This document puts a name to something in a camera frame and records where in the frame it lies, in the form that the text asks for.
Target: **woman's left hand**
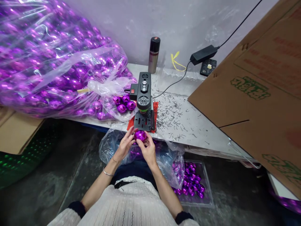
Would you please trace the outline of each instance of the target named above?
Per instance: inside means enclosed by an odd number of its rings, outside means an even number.
[[[129,152],[130,147],[132,146],[133,143],[135,143],[134,138],[134,133],[137,132],[137,128],[134,129],[134,126],[132,126],[128,132],[125,134],[125,136],[122,138],[119,148],[115,152],[113,156],[113,160],[115,162],[121,162]]]

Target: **metal canister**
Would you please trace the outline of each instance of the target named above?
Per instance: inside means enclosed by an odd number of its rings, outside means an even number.
[[[161,39],[159,37],[152,37],[150,40],[150,57],[148,60],[148,72],[151,74],[156,73],[160,42]]]

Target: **black power cable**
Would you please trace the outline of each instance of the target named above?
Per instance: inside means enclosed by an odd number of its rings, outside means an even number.
[[[187,72],[188,65],[189,65],[190,63],[191,63],[191,61],[189,61],[189,63],[188,63],[187,66],[186,66],[186,70],[185,70],[184,76],[183,76],[179,81],[177,81],[177,82],[171,84],[170,86],[168,86],[168,87],[167,87],[160,95],[158,95],[158,96],[161,96],[161,95],[162,95],[169,87],[171,87],[172,85],[174,85],[174,84],[180,82],[180,81],[185,77],[186,72]]]
[[[232,35],[239,29],[239,27],[243,24],[243,22],[250,16],[250,14],[254,11],[254,9],[256,9],[256,7],[261,3],[262,0],[260,0],[257,5],[251,10],[251,12],[249,12],[249,14],[247,15],[247,17],[240,23],[240,25],[235,29],[235,31],[230,35],[230,37],[228,37],[228,39],[221,44],[219,47],[217,47],[217,49],[219,49],[220,47],[222,47],[231,37]]]

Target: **cardboard box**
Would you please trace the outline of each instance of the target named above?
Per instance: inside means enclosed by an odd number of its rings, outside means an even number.
[[[280,0],[188,100],[301,199],[301,1]]]
[[[0,151],[21,154],[43,121],[0,106]]]

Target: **silver bracelet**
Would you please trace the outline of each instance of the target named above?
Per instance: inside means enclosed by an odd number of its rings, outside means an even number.
[[[106,166],[104,166],[103,167],[103,172],[106,174],[106,175],[108,175],[108,176],[114,176],[114,174],[108,174],[106,171],[104,171],[104,168],[105,168]]]

